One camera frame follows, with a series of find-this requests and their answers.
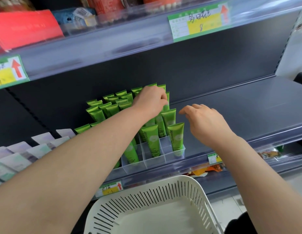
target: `white shopping basket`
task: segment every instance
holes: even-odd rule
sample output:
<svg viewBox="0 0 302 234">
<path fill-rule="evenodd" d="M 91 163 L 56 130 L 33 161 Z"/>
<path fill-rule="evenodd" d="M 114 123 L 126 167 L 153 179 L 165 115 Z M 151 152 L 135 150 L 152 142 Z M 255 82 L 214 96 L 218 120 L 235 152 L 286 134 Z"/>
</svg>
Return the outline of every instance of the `white shopping basket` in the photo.
<svg viewBox="0 0 302 234">
<path fill-rule="evenodd" d="M 223 234 L 202 187 L 176 176 L 100 198 L 84 234 Z"/>
</svg>

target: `right arm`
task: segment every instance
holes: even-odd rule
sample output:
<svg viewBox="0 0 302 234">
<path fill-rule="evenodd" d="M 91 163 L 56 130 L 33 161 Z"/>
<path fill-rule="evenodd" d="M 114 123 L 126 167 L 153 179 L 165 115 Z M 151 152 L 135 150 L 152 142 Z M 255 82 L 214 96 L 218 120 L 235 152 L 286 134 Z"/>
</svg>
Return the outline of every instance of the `right arm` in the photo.
<svg viewBox="0 0 302 234">
<path fill-rule="evenodd" d="M 302 233 L 302 197 L 233 133 L 221 114 L 203 104 L 179 113 L 188 118 L 192 134 L 226 164 L 258 233 Z"/>
</svg>

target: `gray shelf back panel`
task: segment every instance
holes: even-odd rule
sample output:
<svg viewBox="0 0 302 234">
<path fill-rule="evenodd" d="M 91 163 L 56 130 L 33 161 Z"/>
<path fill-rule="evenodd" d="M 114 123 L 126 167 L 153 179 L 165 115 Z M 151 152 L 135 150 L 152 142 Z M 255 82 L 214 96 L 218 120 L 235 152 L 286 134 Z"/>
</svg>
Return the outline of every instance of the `gray shelf back panel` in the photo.
<svg viewBox="0 0 302 234">
<path fill-rule="evenodd" d="M 0 90 L 0 147 L 47 132 L 5 89 Z"/>
<path fill-rule="evenodd" d="M 172 102 L 273 74 L 297 16 L 293 12 L 10 89 L 51 130 L 73 129 L 92 122 L 85 101 L 123 89 L 166 83 Z"/>
<path fill-rule="evenodd" d="M 171 108 L 179 111 L 192 104 L 206 104 L 218 110 L 231 129 L 255 149 L 302 139 L 302 85 L 281 77 L 175 103 Z M 124 177 L 124 186 L 208 162 L 206 154 L 212 150 L 191 134 L 185 116 L 176 115 L 176 122 L 185 122 L 185 159 Z"/>
</svg>

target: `basket handle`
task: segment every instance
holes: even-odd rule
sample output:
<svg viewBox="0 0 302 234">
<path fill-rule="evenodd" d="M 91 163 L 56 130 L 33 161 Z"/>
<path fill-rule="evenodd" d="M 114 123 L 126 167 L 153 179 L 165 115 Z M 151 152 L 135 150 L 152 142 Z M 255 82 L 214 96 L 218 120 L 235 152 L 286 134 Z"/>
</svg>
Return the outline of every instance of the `basket handle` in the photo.
<svg viewBox="0 0 302 234">
<path fill-rule="evenodd" d="M 216 217 L 216 214 L 215 214 L 215 212 L 214 212 L 214 210 L 213 210 L 213 208 L 212 208 L 212 206 L 211 206 L 209 200 L 206 199 L 206 200 L 205 200 L 205 203 L 208 205 L 208 208 L 209 208 L 209 210 L 211 211 L 211 214 L 213 215 L 213 217 L 214 217 L 214 219 L 215 219 L 215 221 L 216 221 L 216 224 L 217 224 L 217 227 L 219 228 L 220 233 L 221 233 L 221 234 L 224 234 L 224 232 L 223 232 L 223 230 L 222 230 L 222 227 L 221 227 L 221 225 L 220 225 L 219 222 L 218 222 L 218 219 L 217 219 L 217 217 Z"/>
</svg>

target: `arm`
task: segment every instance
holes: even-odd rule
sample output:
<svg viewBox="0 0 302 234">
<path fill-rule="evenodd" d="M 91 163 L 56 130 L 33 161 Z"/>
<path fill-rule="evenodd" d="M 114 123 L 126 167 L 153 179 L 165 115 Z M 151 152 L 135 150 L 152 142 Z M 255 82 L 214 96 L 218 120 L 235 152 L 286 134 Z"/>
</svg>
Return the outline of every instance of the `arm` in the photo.
<svg viewBox="0 0 302 234">
<path fill-rule="evenodd" d="M 242 138 L 215 109 L 184 107 L 192 134 L 224 161 L 258 233 L 302 233 L 302 197 Z"/>
<path fill-rule="evenodd" d="M 145 87 L 133 106 L 60 145 L 0 186 L 0 233 L 70 233 L 138 130 L 167 104 Z"/>
</svg>

